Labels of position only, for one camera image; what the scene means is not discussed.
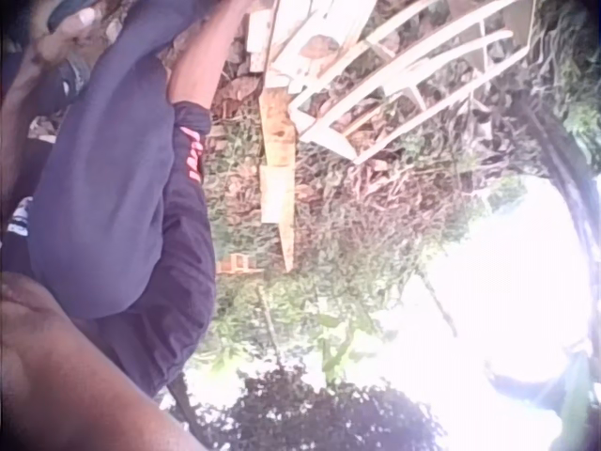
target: tree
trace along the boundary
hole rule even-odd
[[[350,383],[316,392],[304,375],[295,367],[247,378],[243,396],[217,419],[210,407],[198,411],[203,434],[197,438],[231,451],[441,449],[440,425],[403,393]]]

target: person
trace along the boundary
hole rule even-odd
[[[213,3],[138,0],[83,90],[81,71],[72,64],[65,70],[64,61],[102,4],[32,41],[14,77],[3,74],[3,400],[18,428],[30,416],[39,420],[23,433],[36,442],[54,443],[41,439],[40,428],[97,440],[101,428],[84,408],[102,418],[109,409],[120,415],[119,406],[126,411],[130,401],[139,405],[130,416],[149,411],[147,398],[111,365],[153,397],[208,327],[215,258],[202,189],[204,136],[230,44],[252,0]],[[157,52],[212,8],[167,84]],[[27,138],[41,111],[73,97],[52,150]],[[94,431],[76,435],[82,428]]]

